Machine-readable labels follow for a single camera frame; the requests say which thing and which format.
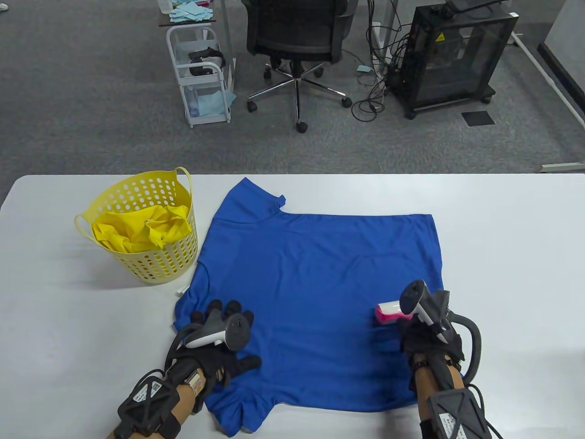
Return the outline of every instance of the floor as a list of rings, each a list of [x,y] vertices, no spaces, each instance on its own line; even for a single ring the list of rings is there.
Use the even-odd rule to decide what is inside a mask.
[[[404,119],[391,97],[374,122],[305,90],[309,131],[296,133],[292,89],[258,100],[264,57],[246,52],[246,14],[229,1],[238,57],[232,123],[190,129],[154,0],[19,0],[0,13],[0,203],[20,176],[138,173],[182,165],[193,173],[522,173],[585,157],[585,133],[519,48],[509,46],[480,103]],[[517,32],[542,41],[562,0],[514,0]],[[344,48],[367,58],[360,6]],[[350,55],[321,82],[356,101]],[[470,128],[461,113],[487,109],[495,125]]]

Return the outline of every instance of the yellow cloth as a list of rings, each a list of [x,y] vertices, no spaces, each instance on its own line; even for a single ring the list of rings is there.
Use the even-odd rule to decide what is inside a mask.
[[[162,249],[191,233],[187,206],[154,205],[128,213],[105,212],[91,225],[95,239],[120,253]]]

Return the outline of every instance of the blue paper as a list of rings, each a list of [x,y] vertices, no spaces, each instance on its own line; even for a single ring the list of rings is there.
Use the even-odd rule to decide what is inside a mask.
[[[182,2],[168,15],[171,22],[211,20],[214,10],[197,5],[197,2]]]
[[[228,102],[228,107],[231,107],[236,95],[229,90],[226,90],[225,98]],[[225,114],[221,90],[218,90],[213,94],[199,95],[198,103],[199,117],[221,116]]]
[[[361,72],[363,72],[363,73],[369,73],[369,72],[371,72],[371,70],[372,70],[372,69],[371,69],[371,67],[364,66],[363,64],[360,64],[360,65],[357,67],[357,70],[356,70],[356,71],[361,71]]]
[[[190,3],[192,1],[195,1],[196,4],[205,4],[205,3],[212,3],[213,0],[171,0],[171,2],[173,3],[173,5],[177,6],[177,5],[182,5],[185,3]]]

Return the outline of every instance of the basket handle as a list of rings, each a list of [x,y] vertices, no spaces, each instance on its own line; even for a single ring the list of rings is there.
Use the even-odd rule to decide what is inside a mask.
[[[191,198],[193,197],[193,180],[191,179],[191,174],[189,174],[189,171],[185,168],[183,168],[182,166],[177,166],[175,168],[175,172],[177,171],[183,171],[183,173],[187,176],[187,180],[189,180],[189,195],[191,196]]]
[[[81,215],[81,214],[75,215],[75,219],[73,220],[73,223],[75,223],[75,228],[77,228],[79,233],[81,233],[83,236],[85,236],[90,241],[95,242],[97,245],[101,245],[98,241],[96,241],[96,239],[93,236],[88,235],[87,232],[85,230],[83,230],[83,227],[81,226],[81,224],[79,224],[80,218],[83,218],[83,215]]]

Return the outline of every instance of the label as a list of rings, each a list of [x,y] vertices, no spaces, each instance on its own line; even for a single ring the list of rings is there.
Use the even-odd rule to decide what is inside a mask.
[[[443,430],[445,431],[445,434],[447,437],[451,437],[453,435],[453,429],[455,428],[455,418],[449,413],[441,413],[439,417],[441,418],[441,423],[443,424]],[[456,439],[467,439],[467,436],[465,435],[461,425],[459,426]]]
[[[159,389],[163,387],[162,384],[157,383],[156,381],[152,383],[152,388],[150,389],[150,397],[152,398],[154,395],[156,395],[156,392],[159,391]],[[142,402],[146,400],[146,389],[148,388],[148,384],[145,384],[144,387],[142,387],[137,394],[134,395],[134,398],[132,398],[132,400],[136,401],[136,402]]]
[[[201,379],[197,371],[195,371],[189,378],[187,378],[185,384],[189,384],[191,386],[195,396],[199,395],[203,391],[203,387],[205,387],[205,381]]]

